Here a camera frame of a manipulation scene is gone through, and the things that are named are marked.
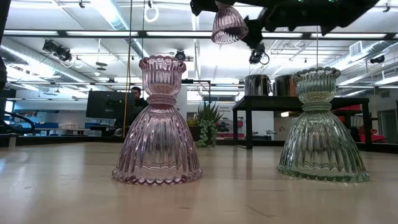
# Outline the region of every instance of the table leg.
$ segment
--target table leg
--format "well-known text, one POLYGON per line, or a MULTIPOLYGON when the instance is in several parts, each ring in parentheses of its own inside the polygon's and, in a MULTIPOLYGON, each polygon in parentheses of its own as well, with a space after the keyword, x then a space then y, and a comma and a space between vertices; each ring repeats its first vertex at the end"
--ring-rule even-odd
POLYGON ((369 117, 369 105, 368 103, 362 104, 362 113, 363 113, 363 128, 365 130, 365 143, 366 145, 372 144, 371 137, 371 120, 369 117))
POLYGON ((234 144, 238 144, 238 111, 233 110, 233 129, 234 129, 234 144))
POLYGON ((251 102, 246 103, 246 149, 253 149, 251 102))

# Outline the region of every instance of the pink glass vase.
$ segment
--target pink glass vase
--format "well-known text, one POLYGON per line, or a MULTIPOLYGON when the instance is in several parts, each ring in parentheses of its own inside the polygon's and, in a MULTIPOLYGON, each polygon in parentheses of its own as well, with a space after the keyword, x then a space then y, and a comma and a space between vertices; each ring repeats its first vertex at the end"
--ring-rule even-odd
POLYGON ((186 65, 150 56, 139 62, 147 106, 132 123, 113 178, 132 184, 179 184, 202 175, 187 122, 175 109, 186 65))

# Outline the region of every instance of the black table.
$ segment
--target black table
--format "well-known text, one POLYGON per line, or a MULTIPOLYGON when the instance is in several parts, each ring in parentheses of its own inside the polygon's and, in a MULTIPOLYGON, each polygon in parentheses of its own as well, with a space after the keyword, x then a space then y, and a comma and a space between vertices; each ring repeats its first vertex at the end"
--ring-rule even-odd
MULTIPOLYGON (((332 110, 346 106, 362 105, 365 143, 372 144, 368 98, 334 98, 330 103, 332 110)), ((232 108, 234 143, 238 143, 238 111, 246 112, 246 149, 252 149, 252 111, 303 111, 302 105, 303 103, 293 96, 244 96, 232 108)))

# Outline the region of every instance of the table surface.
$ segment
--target table surface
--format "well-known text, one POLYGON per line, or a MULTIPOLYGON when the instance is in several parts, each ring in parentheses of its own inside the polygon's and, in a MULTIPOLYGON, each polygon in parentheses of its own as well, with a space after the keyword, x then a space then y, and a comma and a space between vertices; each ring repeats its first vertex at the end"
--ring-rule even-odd
POLYGON ((398 155, 361 152, 372 180, 295 179, 277 172, 281 148, 198 149, 202 179, 141 186, 111 178, 122 143, 1 151, 2 224, 396 224, 398 155))
MULTIPOLYGON (((244 96, 233 106, 233 110, 245 110, 250 101, 253 111, 302 111, 303 103, 294 96, 244 96)), ((336 97, 331 102, 332 109, 369 103, 368 98, 336 97)))

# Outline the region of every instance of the ceiling beam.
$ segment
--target ceiling beam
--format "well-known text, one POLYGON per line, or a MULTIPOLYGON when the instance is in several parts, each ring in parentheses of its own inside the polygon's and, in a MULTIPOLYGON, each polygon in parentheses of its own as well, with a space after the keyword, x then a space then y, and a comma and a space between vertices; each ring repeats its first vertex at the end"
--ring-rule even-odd
MULTIPOLYGON (((125 39, 129 31, 119 30, 20 30, 6 29, 8 37, 46 37, 46 38, 96 38, 125 39)), ((132 30, 136 39, 210 39, 211 31, 205 30, 132 30)), ((263 32, 264 40, 316 40, 314 32, 263 32)), ((318 37, 319 40, 398 40, 398 32, 332 32, 318 37)))

